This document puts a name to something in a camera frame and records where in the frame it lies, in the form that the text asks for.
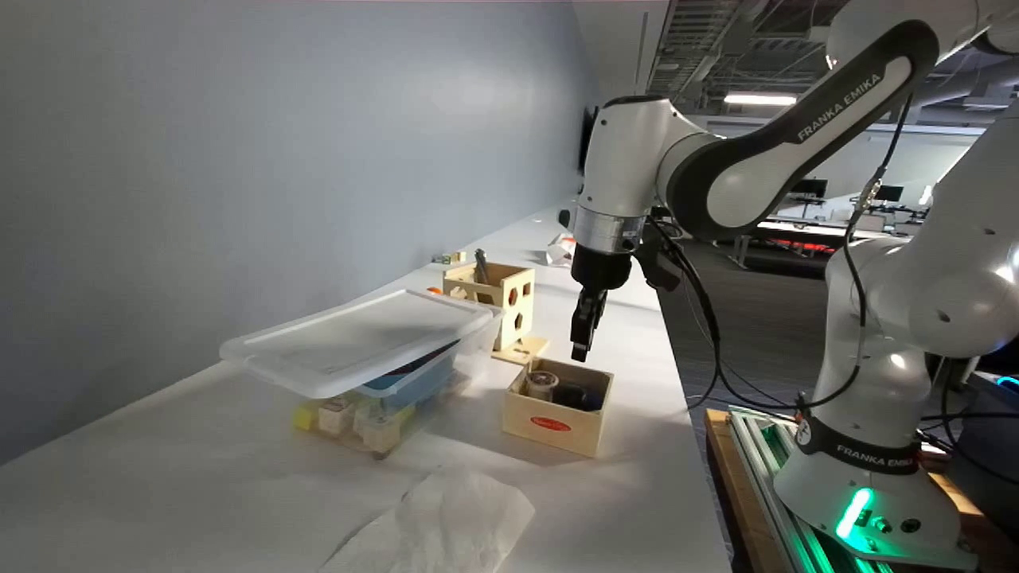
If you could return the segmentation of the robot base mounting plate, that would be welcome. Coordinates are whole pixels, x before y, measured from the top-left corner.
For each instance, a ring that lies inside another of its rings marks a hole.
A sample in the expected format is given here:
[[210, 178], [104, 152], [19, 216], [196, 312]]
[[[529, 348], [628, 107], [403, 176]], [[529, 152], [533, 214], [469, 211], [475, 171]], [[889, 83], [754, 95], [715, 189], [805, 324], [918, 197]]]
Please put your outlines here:
[[810, 464], [797, 427], [752, 406], [709, 406], [706, 445], [752, 573], [1019, 573], [1016, 544], [930, 461]]

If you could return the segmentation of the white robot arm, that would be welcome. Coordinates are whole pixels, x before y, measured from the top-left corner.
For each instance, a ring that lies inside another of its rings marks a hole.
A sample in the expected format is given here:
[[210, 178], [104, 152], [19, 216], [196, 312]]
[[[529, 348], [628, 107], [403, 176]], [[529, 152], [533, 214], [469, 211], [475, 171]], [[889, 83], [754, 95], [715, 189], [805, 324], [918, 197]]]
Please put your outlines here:
[[[575, 354], [670, 207], [698, 240], [759, 225], [817, 163], [977, 37], [1016, 46], [1019, 0], [849, 0], [827, 33], [827, 73], [794, 107], [715, 136], [663, 95], [597, 107], [573, 207]], [[798, 403], [778, 500], [840, 548], [898, 562], [956, 561], [960, 525], [921, 471], [927, 361], [977, 361], [1019, 334], [1019, 114], [1000, 114], [934, 185], [905, 242], [849, 240], [827, 258], [824, 355]]]

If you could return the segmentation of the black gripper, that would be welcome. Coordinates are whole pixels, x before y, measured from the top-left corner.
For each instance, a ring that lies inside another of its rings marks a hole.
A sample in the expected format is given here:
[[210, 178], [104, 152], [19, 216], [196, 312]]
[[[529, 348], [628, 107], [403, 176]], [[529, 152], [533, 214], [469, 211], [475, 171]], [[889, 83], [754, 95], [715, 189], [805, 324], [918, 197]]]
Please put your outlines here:
[[597, 322], [606, 316], [608, 290], [617, 290], [630, 278], [628, 255], [601, 255], [586, 245], [573, 250], [570, 278], [584, 286], [573, 318], [570, 318], [570, 361], [586, 362], [588, 348], [595, 348]]

